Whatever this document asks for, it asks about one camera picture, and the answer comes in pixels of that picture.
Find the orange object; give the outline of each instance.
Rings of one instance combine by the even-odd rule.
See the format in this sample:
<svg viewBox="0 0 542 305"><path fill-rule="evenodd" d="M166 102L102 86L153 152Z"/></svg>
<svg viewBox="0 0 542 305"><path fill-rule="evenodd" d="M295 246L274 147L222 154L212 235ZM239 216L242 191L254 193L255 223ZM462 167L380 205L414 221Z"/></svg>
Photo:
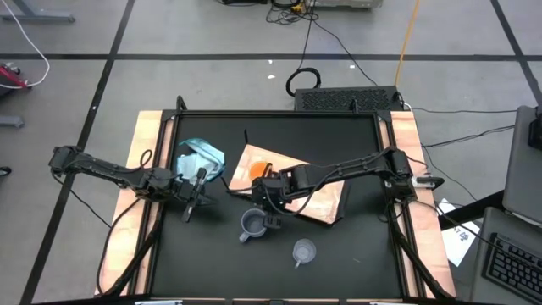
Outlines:
<svg viewBox="0 0 542 305"><path fill-rule="evenodd" d="M251 169L248 173L248 176L251 178L251 180L256 179L257 177L263 176L263 171L265 170L265 167L268 165L265 161L258 161L251 165Z"/></svg>

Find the red object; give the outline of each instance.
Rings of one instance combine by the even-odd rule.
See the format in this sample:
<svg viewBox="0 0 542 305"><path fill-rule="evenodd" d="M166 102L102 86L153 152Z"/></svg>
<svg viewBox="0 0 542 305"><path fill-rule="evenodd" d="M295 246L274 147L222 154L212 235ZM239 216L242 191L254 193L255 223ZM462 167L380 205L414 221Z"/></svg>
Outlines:
<svg viewBox="0 0 542 305"><path fill-rule="evenodd" d="M13 82L14 86L20 86L21 88L27 87L26 83L24 83L12 70L6 69L6 67L0 66L0 75L4 75L9 81Z"/></svg>

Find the white cable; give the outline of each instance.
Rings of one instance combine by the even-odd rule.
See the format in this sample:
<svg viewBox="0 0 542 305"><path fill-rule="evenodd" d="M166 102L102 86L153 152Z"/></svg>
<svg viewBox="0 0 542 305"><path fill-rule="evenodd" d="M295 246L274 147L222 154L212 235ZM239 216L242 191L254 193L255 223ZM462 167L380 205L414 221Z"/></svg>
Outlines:
<svg viewBox="0 0 542 305"><path fill-rule="evenodd" d="M25 29L23 29L23 25L21 25L19 20L17 19L17 17L15 17L14 12L11 10L11 8L9 8L8 4L6 3L6 0L2 0L2 2L3 2L3 5L8 9L11 16L14 18L15 22L17 22L17 25L19 26L21 33L23 33L23 36L30 43L30 45L33 46L33 48L36 50L36 52L38 52L38 54L40 54L41 58L43 58L43 60L45 60L45 64L47 65L47 69L45 70L45 74L43 75L43 77L39 81L37 81L35 83L32 83L32 84L28 84L26 86L27 87L32 87L32 86L40 85L45 80L45 78L47 77L47 74L49 74L49 70L51 69L51 65L49 64L49 61L47 60L47 58L45 58L45 56L43 56L43 54L40 52L40 50L34 45L34 42L32 42L32 40L30 38L28 38L28 36L26 35L26 32L25 32ZM8 88L8 89L23 89L22 86L7 86L7 85L3 85L3 84L0 84L0 87Z"/></svg>

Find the white paper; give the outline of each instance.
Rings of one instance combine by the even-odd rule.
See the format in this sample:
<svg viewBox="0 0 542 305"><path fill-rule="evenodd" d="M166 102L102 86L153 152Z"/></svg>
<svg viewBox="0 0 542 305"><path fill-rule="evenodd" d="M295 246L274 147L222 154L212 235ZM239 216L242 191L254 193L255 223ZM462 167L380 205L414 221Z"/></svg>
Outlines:
<svg viewBox="0 0 542 305"><path fill-rule="evenodd" d="M453 205L449 204L446 199L442 199L439 205L440 209L444 213L448 213L456 209ZM478 234L480 228L472 221L462 224L474 233ZM442 239L444 240L444 246L446 248L446 256L448 259L459 267L459 264L467 254L468 248L473 244L476 236L473 233L465 230L460 226L442 231Z"/></svg>

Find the gray floor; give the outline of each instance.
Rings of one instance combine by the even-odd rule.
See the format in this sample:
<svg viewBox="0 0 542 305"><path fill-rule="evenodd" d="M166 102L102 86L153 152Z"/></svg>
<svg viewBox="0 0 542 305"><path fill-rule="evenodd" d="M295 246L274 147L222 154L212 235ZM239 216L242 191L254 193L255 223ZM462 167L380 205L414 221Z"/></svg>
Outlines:
<svg viewBox="0 0 542 305"><path fill-rule="evenodd" d="M70 10L71 25L28 24L31 39L44 53L108 53L127 0L35 0L37 7ZM542 54L536 0L500 0L526 54ZM413 0L386 0L372 13L322 12L319 24L333 31L352 53L397 54ZM212 0L136 0L120 53L215 54L300 53L307 22L292 26L265 22L267 6L230 8ZM1 53L33 53L15 25L0 22ZM308 53L343 53L336 40L314 28ZM489 1L422 2L408 48L411 54L513 55ZM41 61L17 60L32 80ZM390 85L396 62L360 61L380 85ZM2 164L14 170L0 181L0 303L20 299L36 258L58 185L47 162L58 145L75 144L102 73L103 61L51 61L47 80L29 92L0 102L1 114L20 114L26 127L0 129ZM181 94L192 109L293 109L284 90L297 60L116 61L103 94L87 152L125 163L143 109L173 108ZM351 62L306 61L317 68L323 86L370 86ZM529 63L542 78L542 63ZM312 86L302 75L295 87ZM429 109L514 109L534 106L534 96L516 62L405 62L400 90L414 107ZM513 114L417 114L425 144L511 125ZM434 162L481 198L504 186L512 133L486 136L431 149ZM78 176L74 190L111 219L118 190ZM463 189L445 183L436 193L451 202L470 202ZM35 302L91 297L102 243L107 233L98 220L70 197ZM453 269L460 296L468 287L468 263Z"/></svg>

